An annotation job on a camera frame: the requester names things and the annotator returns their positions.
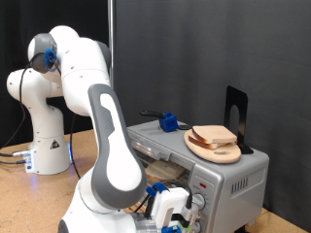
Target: warning label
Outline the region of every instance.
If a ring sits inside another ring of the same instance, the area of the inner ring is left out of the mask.
[[[56,148],[59,148],[59,143],[56,140],[54,140],[52,141],[51,149],[56,149]]]

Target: wooden table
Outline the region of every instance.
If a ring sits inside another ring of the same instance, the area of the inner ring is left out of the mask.
[[[25,150],[27,147],[28,144],[22,144],[1,152]],[[93,130],[74,134],[73,151],[82,176],[93,166],[97,156]],[[1,160],[20,158],[1,157]],[[0,232],[56,233],[59,220],[71,203],[77,182],[73,166],[57,175],[42,176],[25,173],[23,165],[0,164]],[[255,225],[247,229],[252,233],[306,232],[265,209],[262,209]]]

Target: black backdrop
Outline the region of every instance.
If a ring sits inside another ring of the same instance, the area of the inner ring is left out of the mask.
[[[116,92],[127,125],[145,109],[189,124],[223,124],[225,88],[249,95],[246,143],[270,157],[264,204],[311,231],[311,2],[117,0]],[[32,37],[64,24],[108,43],[107,2],[0,1],[0,143],[21,118],[6,89]],[[48,101],[72,113],[62,98]],[[76,131],[90,129],[79,117]],[[30,142],[27,116],[13,144]]]
[[[74,28],[81,37],[88,37],[108,45],[108,7],[103,0],[66,1],[0,1],[0,145],[9,139],[21,120],[18,101],[7,91],[9,74],[27,64],[27,48],[38,33],[48,33],[57,25]],[[64,114],[65,133],[70,132],[73,113],[62,97],[48,99]],[[90,129],[89,117],[78,116],[75,131]],[[32,141],[30,115],[10,145]]]

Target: cable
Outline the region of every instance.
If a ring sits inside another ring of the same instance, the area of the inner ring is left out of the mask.
[[[137,213],[137,212],[139,211],[139,209],[141,209],[142,206],[144,206],[144,204],[147,202],[147,200],[148,200],[149,198],[150,198],[150,194],[148,194],[148,195],[145,197],[144,201],[140,204],[139,207],[137,207],[137,209],[134,211],[134,213]]]
[[[191,206],[192,206],[192,191],[191,191],[190,187],[186,183],[183,183],[183,182],[180,182],[180,181],[168,180],[168,181],[163,182],[163,184],[166,184],[166,183],[177,183],[177,184],[180,184],[183,187],[186,187],[188,189],[189,197],[188,197],[187,202],[186,202],[186,207],[188,209],[191,209]]]
[[[21,128],[21,126],[22,126],[22,124],[23,124],[23,122],[24,122],[24,120],[25,120],[25,118],[26,118],[26,111],[25,111],[25,109],[24,109],[24,106],[23,106],[22,100],[21,100],[21,88],[22,88],[23,76],[24,76],[24,74],[26,73],[27,69],[29,69],[29,68],[31,67],[32,61],[33,61],[38,55],[40,55],[40,54],[42,54],[42,53],[43,53],[43,52],[39,52],[39,53],[37,53],[36,55],[34,55],[34,56],[31,58],[31,60],[28,62],[28,64],[25,66],[25,68],[24,68],[24,70],[23,70],[23,72],[22,72],[22,74],[21,74],[20,83],[19,83],[19,104],[20,104],[21,111],[22,111],[22,119],[21,119],[21,121],[20,121],[20,123],[19,123],[17,129],[15,130],[15,132],[13,133],[13,135],[11,136],[11,138],[8,140],[8,142],[6,142],[6,143],[0,148],[0,150],[1,150],[2,148],[6,147],[6,146],[12,141],[12,139],[14,139],[14,137],[16,136],[16,134],[18,133],[18,131],[20,130],[20,128]],[[57,71],[59,72],[59,75],[61,76],[61,72],[60,72],[60,70],[59,70],[59,68],[58,68],[58,65],[55,64],[54,60],[52,61],[52,63],[54,64],[54,66],[56,67]],[[12,155],[11,155],[11,154],[8,154],[8,153],[0,153],[0,156],[12,157]]]
[[[0,163],[4,163],[4,164],[23,164],[26,163],[26,160],[19,160],[16,162],[4,162],[4,161],[0,161]]]
[[[0,156],[2,157],[13,157],[11,153],[0,153]]]
[[[54,60],[52,61],[52,63],[53,63],[54,66],[56,67],[56,69],[57,69],[57,71],[58,71],[58,73],[59,73],[59,75],[60,75],[60,77],[61,77],[61,72],[60,72],[60,70],[59,70],[59,68],[58,68],[58,64],[56,65],[55,62],[54,62]]]
[[[24,76],[26,70],[27,70],[28,68],[31,67],[32,61],[33,61],[39,54],[41,54],[41,53],[39,52],[39,53],[37,53],[36,55],[34,55],[34,56],[31,58],[31,60],[28,62],[28,64],[26,65],[26,67],[24,68],[24,70],[23,70],[23,72],[22,72],[22,74],[21,74],[21,79],[20,79],[20,83],[19,83],[19,104],[20,104],[20,107],[21,107],[21,110],[22,110],[22,119],[21,119],[21,121],[20,121],[20,123],[19,123],[19,125],[18,125],[18,127],[17,127],[17,129],[16,129],[16,131],[14,132],[14,134],[11,136],[11,138],[8,140],[8,142],[5,143],[5,145],[3,145],[3,146],[0,148],[0,150],[1,150],[2,148],[6,147],[6,146],[12,141],[12,139],[16,136],[16,134],[17,134],[18,131],[20,130],[20,128],[21,128],[21,126],[22,126],[22,124],[23,124],[23,122],[24,122],[24,120],[25,120],[25,118],[26,118],[26,111],[25,111],[25,109],[24,109],[24,107],[23,107],[23,105],[22,105],[22,101],[21,101],[21,87],[22,87],[22,82],[23,82],[23,76]]]
[[[78,172],[78,169],[77,169],[77,166],[76,166],[76,163],[75,163],[75,159],[74,159],[74,153],[72,152],[72,134],[73,134],[73,131],[74,131],[75,119],[76,119],[76,114],[74,114],[74,117],[72,118],[72,122],[71,122],[71,130],[70,130],[70,152],[71,152],[72,164],[74,165],[75,170],[76,170],[76,173],[77,173],[77,176],[78,176],[78,178],[80,179],[80,174],[79,174],[79,172]]]

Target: blue clamp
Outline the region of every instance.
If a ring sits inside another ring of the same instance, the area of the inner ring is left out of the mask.
[[[182,229],[178,225],[165,227],[162,228],[161,233],[182,233]]]
[[[179,128],[177,123],[177,117],[172,115],[171,112],[164,113],[166,118],[159,118],[159,125],[166,132],[171,132]]]
[[[153,188],[156,188],[156,190],[158,190],[159,193],[162,193],[162,191],[166,190],[166,186],[163,183],[155,183],[153,185]]]
[[[151,188],[151,187],[147,187],[146,191],[148,192],[149,195],[151,195],[152,197],[156,197],[156,191]]]
[[[47,49],[45,51],[45,61],[46,61],[47,69],[52,72],[56,70],[56,67],[54,67],[53,69],[50,69],[50,65],[53,65],[55,63],[55,66],[56,66],[59,64],[59,59],[56,56],[56,53],[51,49]]]

